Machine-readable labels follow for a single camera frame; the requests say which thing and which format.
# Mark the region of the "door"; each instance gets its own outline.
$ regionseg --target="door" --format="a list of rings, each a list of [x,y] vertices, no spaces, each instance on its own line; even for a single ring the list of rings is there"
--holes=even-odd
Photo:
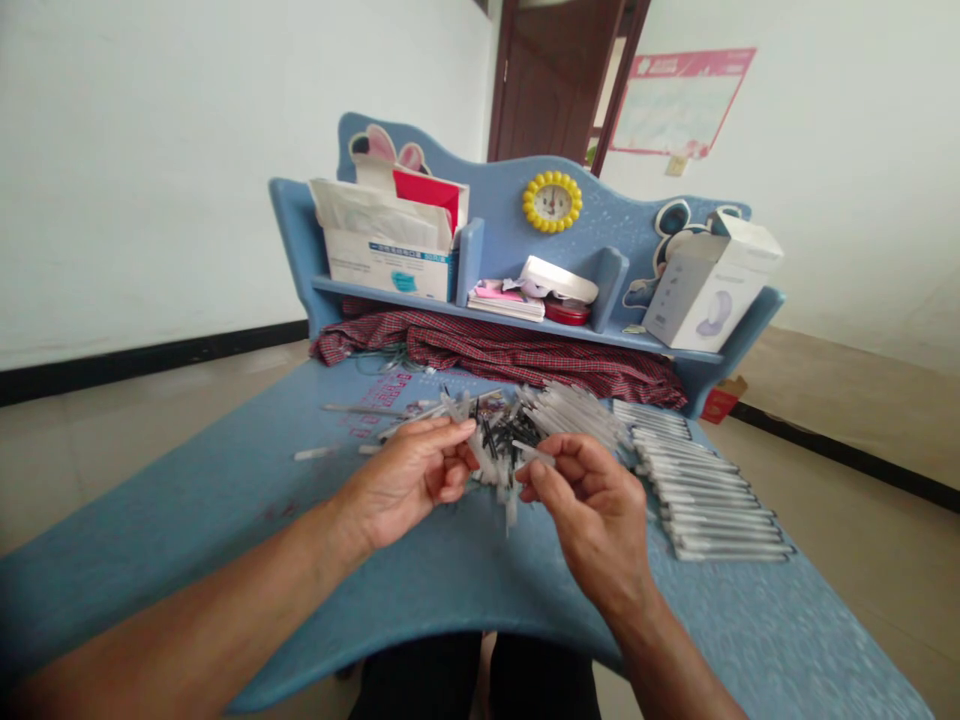
[[[583,163],[623,0],[507,0],[489,160]]]

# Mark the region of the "yellow clock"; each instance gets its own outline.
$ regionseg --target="yellow clock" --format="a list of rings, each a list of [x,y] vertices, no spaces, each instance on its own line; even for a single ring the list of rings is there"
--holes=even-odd
[[[569,175],[548,171],[537,175],[523,193],[523,212],[537,230],[563,232],[580,217],[583,192]]]

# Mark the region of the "red checkered cloth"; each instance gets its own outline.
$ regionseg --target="red checkered cloth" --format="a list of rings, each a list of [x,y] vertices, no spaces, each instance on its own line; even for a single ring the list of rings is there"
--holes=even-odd
[[[672,409],[687,404],[680,378],[659,355],[361,298],[345,297],[343,314],[352,319],[325,327],[310,348],[327,365],[354,350],[406,343],[414,362],[437,370],[459,365],[489,380],[536,387],[557,380],[601,398]]]

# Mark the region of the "poster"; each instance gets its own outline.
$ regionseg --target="poster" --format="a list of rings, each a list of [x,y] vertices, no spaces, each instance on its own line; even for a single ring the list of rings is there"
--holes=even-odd
[[[633,59],[611,150],[705,158],[756,48]]]

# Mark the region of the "blue shelf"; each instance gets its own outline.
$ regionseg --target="blue shelf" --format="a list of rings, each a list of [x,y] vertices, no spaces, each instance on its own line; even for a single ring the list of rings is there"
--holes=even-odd
[[[368,300],[389,302],[395,305],[414,307],[420,310],[430,310],[445,315],[456,315],[457,317],[465,317],[472,320],[483,320],[484,322],[509,325],[510,327],[523,328],[525,330],[538,330],[551,335],[561,335],[575,340],[588,340],[590,342],[601,343],[602,345],[625,347],[631,350],[643,350],[644,352],[656,353],[658,355],[670,355],[675,358],[686,358],[714,365],[723,361],[723,355],[719,353],[705,353],[697,350],[672,350],[652,335],[625,334],[622,332],[623,328],[629,323],[615,318],[610,319],[605,332],[597,333],[590,329],[589,326],[578,327],[563,325],[552,320],[544,320],[543,322],[537,323],[530,320],[507,317],[506,315],[497,315],[496,313],[485,312],[483,310],[462,308],[453,303],[441,302],[440,300],[431,300],[430,298],[421,298],[412,295],[400,295],[399,293],[385,292],[362,285],[338,282],[331,280],[330,276],[326,274],[314,276],[312,285],[317,290],[334,292],[340,295],[352,295],[354,297],[367,298]]]

